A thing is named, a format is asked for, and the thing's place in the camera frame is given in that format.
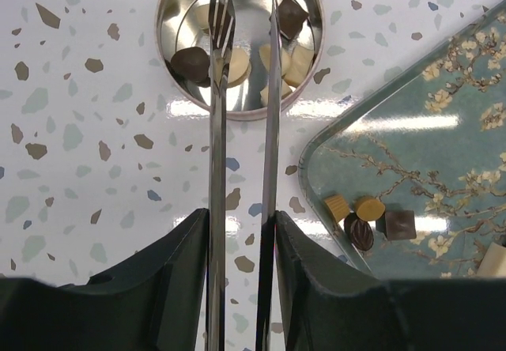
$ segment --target terrazzo surface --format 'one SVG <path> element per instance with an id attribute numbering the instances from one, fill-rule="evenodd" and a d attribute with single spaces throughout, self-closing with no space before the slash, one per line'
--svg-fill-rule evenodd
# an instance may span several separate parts
<path id="1" fill-rule="evenodd" d="M 278 208 L 340 255 L 300 192 L 303 147 L 500 1 L 323 0 L 329 31 L 319 72 L 281 121 Z M 84 284 L 207 205 L 208 115 L 185 101 L 158 58 L 156 4 L 0 0 L 3 275 Z M 265 121 L 229 122 L 227 141 L 226 348 L 247 351 Z M 283 349 L 277 300 L 272 320 L 272 348 Z"/>

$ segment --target metal tongs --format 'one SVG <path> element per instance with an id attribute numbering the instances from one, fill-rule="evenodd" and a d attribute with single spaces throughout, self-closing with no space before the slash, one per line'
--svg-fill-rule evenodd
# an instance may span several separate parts
<path id="1" fill-rule="evenodd" d="M 207 249 L 206 350 L 225 350 L 225 158 L 228 68 L 236 30 L 232 0 L 210 0 L 210 235 Z"/>
<path id="2" fill-rule="evenodd" d="M 263 165 L 262 231 L 260 236 L 259 294 L 255 351 L 270 349 L 270 303 L 274 272 L 275 211 L 278 188 L 278 147 L 281 112 L 281 37 L 278 0 L 270 15 L 270 72 L 267 104 L 266 152 Z"/>

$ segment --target floral tray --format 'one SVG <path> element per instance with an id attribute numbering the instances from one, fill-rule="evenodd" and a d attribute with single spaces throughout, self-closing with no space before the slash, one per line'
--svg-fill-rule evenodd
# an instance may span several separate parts
<path id="1" fill-rule="evenodd" d="M 300 185 L 358 269 L 379 278 L 475 274 L 506 233 L 506 1 L 351 107 L 300 158 Z M 363 195 L 414 210 L 417 238 L 374 231 L 357 251 L 323 204 Z"/>

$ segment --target metal bowl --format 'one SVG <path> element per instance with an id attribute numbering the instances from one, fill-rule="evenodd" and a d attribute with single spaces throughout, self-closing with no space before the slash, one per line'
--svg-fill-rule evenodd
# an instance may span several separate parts
<path id="1" fill-rule="evenodd" d="M 308 84 L 321 58 L 325 21 L 320 0 L 295 0 L 309 13 L 308 21 L 292 41 L 283 40 L 283 48 L 289 51 L 299 44 L 315 51 L 315 58 L 308 75 L 301 85 L 281 102 L 284 110 L 300 95 Z M 180 49 L 201 47 L 209 54 L 209 35 L 198 26 L 194 8 L 209 4 L 210 0 L 160 0 L 157 7 L 157 42 L 161 58 L 170 58 Z M 236 11 L 234 46 L 242 47 L 250 56 L 251 72 L 241 84 L 227 90 L 227 117 L 233 120 L 265 118 L 267 109 L 260 100 L 260 91 L 268 82 L 268 72 L 263 67 L 259 48 L 270 42 L 271 0 L 233 0 Z M 202 88 L 189 81 L 171 78 L 188 100 L 209 110 L 210 88 Z"/>

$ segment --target oval chocolate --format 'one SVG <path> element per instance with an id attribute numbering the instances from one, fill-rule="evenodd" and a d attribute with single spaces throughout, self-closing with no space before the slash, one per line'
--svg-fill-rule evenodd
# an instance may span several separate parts
<path id="1" fill-rule="evenodd" d="M 362 221 L 355 213 L 345 218 L 345 233 L 351 243 L 360 251 L 369 251 L 374 244 L 374 235 L 368 222 Z"/>
<path id="2" fill-rule="evenodd" d="M 209 76 L 210 57 L 200 47 L 180 49 L 172 56 L 171 67 L 179 76 L 198 84 Z"/>

